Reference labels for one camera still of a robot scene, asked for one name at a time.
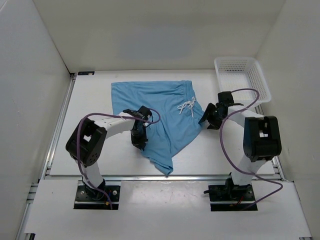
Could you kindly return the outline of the light blue shorts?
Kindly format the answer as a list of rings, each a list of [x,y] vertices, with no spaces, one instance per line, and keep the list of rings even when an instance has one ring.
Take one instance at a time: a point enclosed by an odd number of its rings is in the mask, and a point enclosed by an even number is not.
[[[146,129],[148,142],[141,154],[166,176],[174,170],[172,158],[203,128],[204,111],[190,80],[113,82],[111,101],[115,115],[141,106],[157,111],[159,122]]]

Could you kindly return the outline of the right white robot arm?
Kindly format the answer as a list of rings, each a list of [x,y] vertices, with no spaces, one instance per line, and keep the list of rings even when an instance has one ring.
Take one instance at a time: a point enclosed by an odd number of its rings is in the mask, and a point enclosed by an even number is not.
[[[219,131],[222,152],[233,167],[224,187],[224,193],[230,200],[238,199],[251,185],[253,178],[264,181],[265,178],[258,175],[258,170],[282,151],[278,119],[250,110],[258,101],[260,93],[256,90],[255,99],[247,106],[235,102],[233,94],[234,91],[218,93],[218,102],[209,103],[199,120],[200,123],[208,122],[209,129]],[[228,120],[243,128],[243,157],[239,164],[231,160],[225,148],[223,130]]]

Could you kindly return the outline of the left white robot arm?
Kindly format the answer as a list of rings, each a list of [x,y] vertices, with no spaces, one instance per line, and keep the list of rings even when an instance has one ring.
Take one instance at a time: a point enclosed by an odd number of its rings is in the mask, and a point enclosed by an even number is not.
[[[105,140],[129,131],[132,145],[144,150],[148,142],[146,128],[153,121],[151,109],[144,105],[138,110],[125,109],[118,115],[102,116],[104,119],[101,120],[91,120],[85,116],[65,145],[66,151],[78,165],[87,194],[93,200],[100,200],[106,195],[106,183],[97,163]]]

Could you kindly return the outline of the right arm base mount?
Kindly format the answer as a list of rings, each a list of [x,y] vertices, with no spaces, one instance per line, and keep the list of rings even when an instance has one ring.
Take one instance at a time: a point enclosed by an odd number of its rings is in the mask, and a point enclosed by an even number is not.
[[[211,212],[257,211],[252,185],[209,185],[203,192],[209,196]]]

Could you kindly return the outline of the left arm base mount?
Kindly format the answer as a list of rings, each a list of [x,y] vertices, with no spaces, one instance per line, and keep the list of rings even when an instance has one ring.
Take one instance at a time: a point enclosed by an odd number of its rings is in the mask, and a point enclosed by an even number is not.
[[[108,197],[104,193],[90,189],[82,181],[79,181],[73,208],[75,210],[118,210],[121,186],[105,183],[103,191],[108,195],[111,202],[108,201]]]

